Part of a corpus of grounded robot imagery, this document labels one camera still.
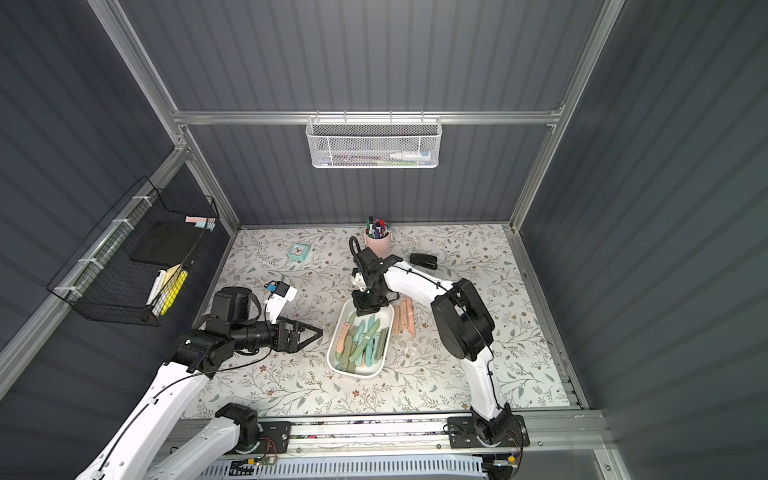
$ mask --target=floral patterned surface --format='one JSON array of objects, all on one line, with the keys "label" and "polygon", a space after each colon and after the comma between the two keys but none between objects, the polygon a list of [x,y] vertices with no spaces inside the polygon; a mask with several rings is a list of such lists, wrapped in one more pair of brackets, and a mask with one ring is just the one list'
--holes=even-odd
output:
[{"label": "floral patterned surface", "polygon": [[[352,290],[351,235],[362,243],[362,229],[355,227],[238,233],[218,287],[247,286],[263,301],[263,286],[283,280],[299,292],[282,314],[321,326],[325,333],[299,353],[272,353],[254,366],[216,374],[184,418],[210,418],[228,402],[249,405],[262,417],[468,408],[461,365],[443,348],[432,311],[415,303],[416,338],[393,335],[376,378],[342,376],[327,366],[331,335]],[[411,252],[436,255],[435,276],[475,284],[494,316],[495,368],[512,408],[568,405],[501,225],[395,226],[392,238],[394,254],[405,259]],[[311,246],[304,263],[288,260],[293,243]],[[224,366],[254,358],[259,357],[235,355]]]}]

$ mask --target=white tray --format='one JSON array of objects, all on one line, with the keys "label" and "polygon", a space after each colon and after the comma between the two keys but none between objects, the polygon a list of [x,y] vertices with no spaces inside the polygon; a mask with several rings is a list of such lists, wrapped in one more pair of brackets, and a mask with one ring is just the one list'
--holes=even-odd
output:
[{"label": "white tray", "polygon": [[[339,334],[341,333],[342,327],[344,326],[347,319],[349,318],[350,315],[352,315],[354,311],[355,311],[355,305],[352,302],[352,299],[347,300],[341,309],[341,313],[339,314],[339,321],[336,323],[336,329],[333,330],[333,336],[331,337],[330,346],[328,347],[328,351],[326,352],[326,361],[328,362],[328,366],[334,372],[341,373],[342,375],[355,376],[359,379],[371,379],[377,376],[378,374],[380,374],[382,369],[384,368],[384,359],[386,358],[387,350],[389,350],[389,337],[392,336],[392,320],[395,318],[395,309],[392,308],[392,305],[388,305],[373,314],[373,315],[376,315],[377,320],[380,321],[379,328],[388,329],[386,344],[384,345],[384,353],[382,354],[382,358],[380,358],[378,362],[375,362],[371,366],[366,366],[366,364],[363,363],[362,366],[355,367],[355,373],[349,373],[349,372],[342,372],[341,370],[336,369],[336,343],[339,341]],[[361,319],[364,319],[366,323],[368,323],[369,318],[370,318],[370,315],[357,317],[353,325],[360,325],[360,323],[362,323]]]}]

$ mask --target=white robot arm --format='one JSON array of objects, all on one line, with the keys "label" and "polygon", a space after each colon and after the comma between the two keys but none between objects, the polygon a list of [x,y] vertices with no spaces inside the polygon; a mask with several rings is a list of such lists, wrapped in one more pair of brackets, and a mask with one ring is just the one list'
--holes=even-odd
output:
[{"label": "white robot arm", "polygon": [[357,268],[353,270],[353,300],[358,315],[374,313],[389,305],[387,293],[403,293],[432,308],[443,346],[461,361],[472,395],[475,432],[486,445],[497,444],[516,422],[502,398],[493,366],[491,314],[472,282],[440,280],[417,270],[402,258],[379,258],[369,248],[360,250],[355,237],[349,239]]},{"label": "white robot arm", "polygon": [[[250,289],[228,286],[216,293],[205,329],[191,330],[176,340],[172,357],[159,368],[134,411],[78,480],[186,480],[196,478],[231,450],[251,453],[262,445],[256,411],[229,403],[216,412],[200,435],[147,470],[181,413],[235,352],[253,355],[268,347],[295,353],[322,336],[320,328],[279,316],[292,287],[272,282],[267,289],[273,293],[266,301],[270,321],[257,321],[261,307]],[[275,295],[276,290],[286,295]],[[249,319],[251,301],[259,315]],[[304,331],[314,334],[300,341]]]}]

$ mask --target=pink pen cup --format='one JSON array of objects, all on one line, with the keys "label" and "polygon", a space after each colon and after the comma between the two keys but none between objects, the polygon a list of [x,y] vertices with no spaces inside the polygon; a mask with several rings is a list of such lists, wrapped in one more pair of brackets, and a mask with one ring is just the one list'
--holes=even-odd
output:
[{"label": "pink pen cup", "polygon": [[371,238],[366,235],[366,247],[373,250],[379,258],[386,258],[392,253],[392,232],[384,238]]}]

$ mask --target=vent grille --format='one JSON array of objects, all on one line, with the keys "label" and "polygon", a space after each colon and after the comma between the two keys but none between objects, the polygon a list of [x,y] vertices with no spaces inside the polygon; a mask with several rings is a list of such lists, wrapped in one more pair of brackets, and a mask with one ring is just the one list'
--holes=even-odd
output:
[{"label": "vent grille", "polygon": [[482,460],[472,455],[410,455],[339,458],[281,458],[273,465],[257,467],[250,473],[232,471],[231,460],[216,460],[197,477],[199,480],[230,480],[236,478],[316,478],[354,474],[358,477],[379,475],[417,477],[477,477],[485,478]]}]

